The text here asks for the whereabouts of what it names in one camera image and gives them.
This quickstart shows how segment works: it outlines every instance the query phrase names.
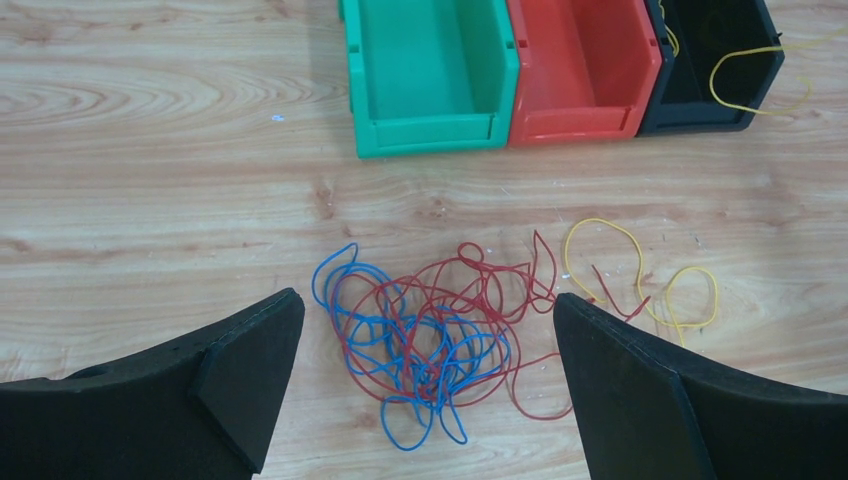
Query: wooden table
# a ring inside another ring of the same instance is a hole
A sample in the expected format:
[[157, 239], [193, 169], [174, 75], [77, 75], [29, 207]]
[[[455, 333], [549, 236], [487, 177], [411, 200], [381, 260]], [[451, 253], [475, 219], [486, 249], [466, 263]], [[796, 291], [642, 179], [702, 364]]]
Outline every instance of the wooden table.
[[[786, 43], [848, 23], [841, 1], [769, 5]], [[437, 432], [395, 450], [308, 286], [351, 241], [400, 275], [465, 240], [522, 261], [534, 229], [559, 246], [601, 216], [643, 242], [649, 292], [687, 265], [718, 277], [719, 317], [688, 332], [694, 351], [848, 393], [848, 38], [787, 54], [765, 106], [795, 102], [798, 75], [813, 97], [741, 134], [362, 163], [335, 8], [0, 6], [0, 380], [61, 378], [292, 286], [307, 316], [261, 478], [585, 478], [573, 416], [527, 420], [506, 392], [462, 412], [469, 445]], [[624, 237], [589, 227], [574, 252], [575, 273], [597, 264], [635, 307]], [[677, 292], [681, 317], [705, 314], [703, 279]], [[519, 334], [527, 355], [554, 348], [548, 316]], [[529, 369], [518, 391], [534, 412], [568, 402], [558, 361]]]

